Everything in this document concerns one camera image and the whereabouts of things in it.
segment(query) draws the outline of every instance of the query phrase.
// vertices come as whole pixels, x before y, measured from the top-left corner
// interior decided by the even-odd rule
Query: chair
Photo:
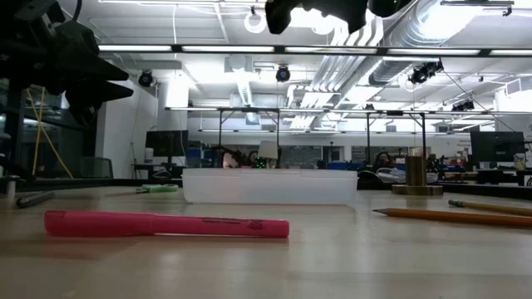
[[[80,170],[83,179],[114,179],[111,159],[82,157]]]

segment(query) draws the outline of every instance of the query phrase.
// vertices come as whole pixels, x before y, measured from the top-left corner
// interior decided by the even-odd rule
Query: ceiling
[[[76,2],[59,0],[63,9],[72,14]],[[527,47],[532,45],[532,6],[530,10],[515,9],[502,17],[504,9],[485,9],[467,26],[445,42],[449,47]],[[79,22],[93,29],[101,43],[176,43],[178,44],[271,44],[271,45],[330,45],[333,33],[318,35],[310,28],[289,27],[281,35],[272,35],[268,29],[255,34],[244,26],[247,7],[219,8],[178,6],[141,6],[124,3],[85,1]],[[172,16],[175,14],[175,40]],[[383,21],[384,36],[394,28],[395,20],[403,12]],[[133,61],[181,61],[195,83],[190,89],[190,99],[195,105],[203,100],[227,99],[238,92],[237,84],[224,74],[224,59],[229,55],[199,54],[127,54],[120,57],[126,63]],[[253,93],[286,95],[288,87],[298,82],[312,81],[319,70],[322,56],[255,55],[254,64],[270,63],[273,67],[254,67],[260,74],[250,82]],[[408,109],[413,102],[426,103],[427,108],[442,107],[442,103],[462,93],[472,91],[475,98],[487,108],[493,105],[493,90],[504,87],[509,77],[532,73],[529,59],[447,58],[442,60],[447,73],[460,85],[454,84],[445,74],[438,74],[414,92],[406,76],[386,86],[377,95],[379,101],[370,100],[376,109]],[[277,83],[277,66],[288,65],[292,77],[289,83]],[[138,74],[139,70],[129,70]],[[155,73],[163,80],[172,76],[172,70]]]

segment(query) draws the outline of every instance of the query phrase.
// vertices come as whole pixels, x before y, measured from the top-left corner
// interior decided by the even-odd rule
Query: pink highlighter
[[[92,211],[47,211],[44,226],[57,237],[124,237],[157,233],[286,238],[286,220],[235,219]]]

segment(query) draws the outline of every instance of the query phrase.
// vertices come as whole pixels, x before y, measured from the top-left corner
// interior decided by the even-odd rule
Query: brass cylinder
[[[425,160],[419,156],[406,157],[406,185],[425,186],[426,168]]]

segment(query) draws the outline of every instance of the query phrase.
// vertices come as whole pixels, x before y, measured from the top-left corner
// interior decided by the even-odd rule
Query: brass base
[[[400,194],[400,195],[438,196],[438,195],[443,195],[443,187],[442,186],[393,185],[392,193]]]

